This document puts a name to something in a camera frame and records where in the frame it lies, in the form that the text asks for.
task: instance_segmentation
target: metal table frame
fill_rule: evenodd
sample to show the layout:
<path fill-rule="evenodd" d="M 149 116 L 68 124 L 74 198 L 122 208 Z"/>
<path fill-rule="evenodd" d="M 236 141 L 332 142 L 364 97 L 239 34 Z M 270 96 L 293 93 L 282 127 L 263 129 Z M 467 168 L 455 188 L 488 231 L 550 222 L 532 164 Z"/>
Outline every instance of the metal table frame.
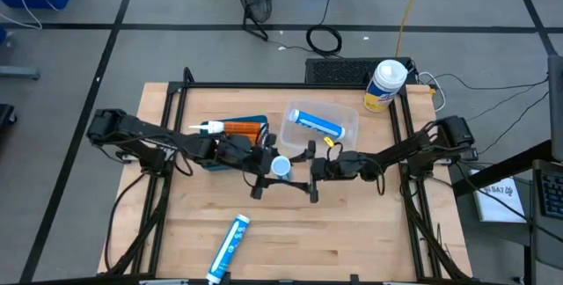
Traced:
<path fill-rule="evenodd" d="M 167 126 L 172 115 L 172 100 L 179 94 L 179 104 L 176 109 L 175 113 L 175 121 L 174 121 L 174 130 L 179 131 L 181 127 L 182 118 L 184 115 L 184 109 L 186 106 L 186 96 L 189 89 L 193 88 L 238 88 L 238 89 L 314 89 L 314 90 L 365 90 L 364 84 L 304 84 L 304 83 L 198 83 L 194 81 L 192 74 L 190 73 L 188 68 L 184 69 L 184 80 L 181 82 L 169 82 L 168 89 L 166 92 L 166 99 L 165 99 L 165 106 L 163 108 L 163 115 L 161 119 L 161 126 Z M 399 98 L 401 99 L 401 109 L 405 116 L 405 123 L 406 123 L 406 133 L 407 135 L 411 135 L 414 132 L 413 129 L 413 121 L 411 117 L 410 106 L 408 103 L 408 98 L 406 94 L 406 87 L 404 86 L 401 91 L 398 93 Z M 393 138 L 395 143 L 401 141 L 401 133 L 400 133 L 400 125 L 398 122 L 398 115 L 397 115 L 397 106 L 393 101 L 389 106 L 390 115 L 391 115 L 391 127 L 393 131 Z M 408 179 L 408 170 L 405 167 L 399 167 L 400 169 L 400 176 L 402 179 Z M 151 205 L 154 202 L 155 194 L 157 191 L 157 183 L 159 179 L 155 177 L 150 178 L 150 182 L 147 188 L 147 193 L 145 197 L 145 202 L 143 206 L 143 214 L 141 218 L 140 225 L 144 226 L 144 224 L 148 221 L 150 217 L 150 209 Z M 172 183 L 172 175 L 164 177 L 164 186 L 163 191 L 165 189 L 169 189 Z M 417 182 L 416 185 L 418 186 L 417 189 L 419 190 L 419 204 L 420 204 L 420 214 L 423 219 L 423 222 L 429 227 L 431 231 L 432 222 L 430 218 L 430 211 L 428 208 L 428 199 L 426 194 L 426 189 L 423 183 Z M 408 198 L 407 196 L 411 195 L 410 186 L 404 186 L 404 201 Z M 420 242 L 419 242 L 419 234 L 415 223 L 409 217 L 407 217 L 408 221 L 408 230 L 409 230 L 409 242 L 412 248 L 413 253 L 413 264 L 414 264 L 414 271 L 416 274 L 417 282 L 422 282 L 425 284 L 476 284 L 475 281 L 460 281 L 455 280 L 452 281 L 450 279 L 444 279 L 442 277 L 441 266 L 439 263 L 438 258 L 436 257 L 435 253 L 428 248 L 428 255 L 430 258 L 430 267 L 432 271 L 431 276 L 427 276 L 424 273 L 424 266 L 422 263 L 422 254 L 420 251 Z M 162 244 L 162 237 L 163 231 L 165 227 L 165 215 L 162 217 L 160 221 L 157 222 L 156 227 L 154 228 L 154 242 L 152 245 L 152 251 L 150 254 L 150 262 L 149 262 L 149 270 L 145 273 L 141 273 L 141 261 L 143 257 L 143 247 L 141 247 L 134 257 L 131 263 L 131 274 L 123 274 L 123 275 L 106 275 L 106 276 L 95 276 L 95 277 L 87 277 L 87 278 L 78 278 L 78 279 L 68 279 L 68 280 L 56 280 L 56 281 L 40 281 L 40 282 L 31 282 L 28 284 L 57 284 L 57 285 L 113 285 L 113 284 L 144 284 L 142 281 L 150 281 L 150 280 L 157 280 L 156 273 L 157 273 L 157 265 L 158 265 L 158 256 L 160 253 L 160 248 Z M 189 279 L 190 284 L 208 284 L 206 279 Z M 170 284 L 180 284 L 180 282 L 169 282 Z M 477 282 L 478 284 L 491 284 L 488 282 Z M 291 284 L 291 285 L 313 285 L 313 284 L 330 284 L 330 285 L 359 285 L 359 284 L 392 284 L 389 281 L 360 281 L 359 275 L 351 274 L 350 281 L 297 281 L 297 280 L 279 280 L 279 281 L 272 281 L 272 280 L 232 280 L 230 278 L 230 274 L 227 273 L 220 285 L 231 285 L 231 284 L 256 284 L 256 285 L 274 285 L 274 284 Z"/>

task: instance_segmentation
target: floor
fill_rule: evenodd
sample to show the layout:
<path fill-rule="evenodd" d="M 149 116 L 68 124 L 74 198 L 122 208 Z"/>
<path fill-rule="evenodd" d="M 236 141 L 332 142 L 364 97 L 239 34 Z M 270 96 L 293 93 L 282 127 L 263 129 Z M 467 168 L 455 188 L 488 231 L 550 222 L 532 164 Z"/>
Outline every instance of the floor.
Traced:
<path fill-rule="evenodd" d="M 274 0 L 272 40 L 306 46 L 305 31 L 322 19 L 325 2 Z M 393 55 L 407 2 L 332 0 L 325 23 L 342 25 L 340 55 Z M 0 12 L 31 21 L 24 11 Z M 302 82 L 305 60 L 316 57 L 240 31 L 238 0 L 71 0 L 63 11 L 34 13 L 44 30 L 3 25 L 12 34 L 0 63 L 36 66 L 42 77 L 0 78 L 0 102 L 15 105 L 19 117 L 0 150 L 0 283 L 20 279 L 54 190 L 62 194 L 58 211 L 42 255 L 33 255 L 36 270 L 25 275 L 39 281 L 95 273 L 121 168 L 83 137 L 92 108 L 134 113 L 145 82 L 179 80 L 185 66 L 197 81 Z M 541 81 L 546 56 L 563 53 L 560 0 L 416 0 L 407 24 L 401 55 L 421 71 L 454 73 L 474 86 Z M 322 34 L 314 40 L 333 44 Z M 440 116 L 470 118 L 516 92 L 470 91 L 451 77 L 439 82 L 447 97 Z M 470 121 L 478 150 L 545 91 L 540 85 Z M 547 138 L 548 109 L 540 102 L 481 160 L 496 162 Z M 521 246 L 464 233 L 475 276 L 509 282 L 523 273 Z M 561 278 L 548 267 L 541 274 L 542 283 Z"/>

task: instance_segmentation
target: white paper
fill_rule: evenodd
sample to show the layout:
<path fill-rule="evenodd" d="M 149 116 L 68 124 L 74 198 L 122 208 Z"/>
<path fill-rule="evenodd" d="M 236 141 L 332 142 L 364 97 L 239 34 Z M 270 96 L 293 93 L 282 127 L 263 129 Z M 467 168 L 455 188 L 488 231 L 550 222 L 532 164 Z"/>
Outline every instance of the white paper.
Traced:
<path fill-rule="evenodd" d="M 475 174 L 478 170 L 471 170 L 471 174 Z M 512 178 L 503 179 L 487 187 L 481 188 L 483 192 L 490 194 L 520 214 L 524 214 L 520 196 L 516 190 L 516 184 Z M 482 222 L 497 222 L 497 223 L 526 223 L 521 217 L 502 206 L 498 201 L 493 198 L 482 194 L 480 192 L 473 192 L 475 194 L 475 202 L 477 203 L 477 210 L 479 212 L 479 219 Z"/>

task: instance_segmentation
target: wooden table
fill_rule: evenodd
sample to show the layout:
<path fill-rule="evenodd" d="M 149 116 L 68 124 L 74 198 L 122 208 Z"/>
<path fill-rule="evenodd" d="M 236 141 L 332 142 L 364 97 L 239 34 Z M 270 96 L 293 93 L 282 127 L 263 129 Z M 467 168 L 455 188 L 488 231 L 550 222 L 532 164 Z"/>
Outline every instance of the wooden table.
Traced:
<path fill-rule="evenodd" d="M 160 123 L 166 88 L 167 84 L 145 85 L 139 119 Z M 432 99 L 427 86 L 409 85 L 407 90 L 416 130 L 435 118 Z M 390 115 L 368 112 L 362 95 L 357 90 L 189 89 L 181 131 L 193 133 L 187 126 L 202 121 L 265 114 L 270 132 L 279 133 L 287 101 L 313 99 L 353 107 L 360 114 L 356 149 L 378 152 L 393 145 Z M 404 128 L 402 113 L 398 116 Z M 126 165 L 120 191 L 138 174 L 137 164 Z M 445 167 L 437 166 L 435 176 L 450 181 Z M 309 196 L 288 186 L 271 186 L 261 200 L 251 199 L 250 188 L 238 171 L 206 172 L 194 165 L 191 178 L 175 172 L 157 277 L 205 278 L 233 218 L 243 214 L 251 223 L 230 264 L 232 279 L 348 281 L 351 274 L 359 274 L 362 281 L 415 281 L 406 213 L 398 192 L 398 167 L 389 167 L 385 177 L 384 196 L 377 194 L 375 183 L 358 178 L 319 183 L 320 201 L 310 204 Z M 294 168 L 294 178 L 308 181 L 307 164 Z M 112 264 L 138 232 L 147 183 L 145 179 L 131 189 L 115 213 Z M 432 223 L 435 228 L 441 225 L 444 247 L 447 245 L 461 270 L 471 275 L 451 189 L 431 180 L 425 185 Z M 428 249 L 424 241 L 420 246 L 426 275 L 431 275 Z M 149 237 L 142 270 L 148 266 L 151 247 Z M 99 271 L 104 270 L 100 261 Z"/>

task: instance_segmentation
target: blue and white tube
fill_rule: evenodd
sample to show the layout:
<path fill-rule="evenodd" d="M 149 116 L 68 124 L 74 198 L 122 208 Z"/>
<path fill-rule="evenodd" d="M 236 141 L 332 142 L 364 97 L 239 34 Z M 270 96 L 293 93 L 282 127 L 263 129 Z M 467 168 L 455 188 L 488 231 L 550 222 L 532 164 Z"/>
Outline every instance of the blue and white tube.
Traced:
<path fill-rule="evenodd" d="M 293 109 L 289 113 L 288 120 L 307 128 L 315 129 L 318 132 L 331 136 L 335 140 L 340 140 L 346 134 L 346 130 L 343 127 L 297 109 Z"/>
<path fill-rule="evenodd" d="M 209 268 L 208 275 L 205 277 L 209 281 L 209 285 L 218 284 L 221 282 L 223 275 L 229 268 L 232 256 L 237 250 L 238 244 L 245 234 L 246 227 L 248 227 L 250 219 L 246 216 L 237 215 L 229 229 L 229 233 L 223 240 L 219 247 L 219 252 L 213 259 L 213 263 Z"/>

